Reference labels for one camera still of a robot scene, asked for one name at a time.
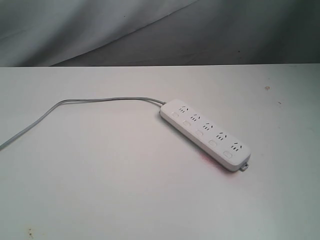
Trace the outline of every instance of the table surface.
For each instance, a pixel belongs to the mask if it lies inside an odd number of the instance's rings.
[[[69,98],[181,99],[230,173],[143,101],[67,104],[0,152],[1,239],[319,239],[320,64],[0,68],[0,143]]]

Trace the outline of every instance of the white power strip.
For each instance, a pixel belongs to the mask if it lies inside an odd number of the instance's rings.
[[[185,102],[175,99],[164,104],[160,115],[226,169],[248,168],[250,149]]]

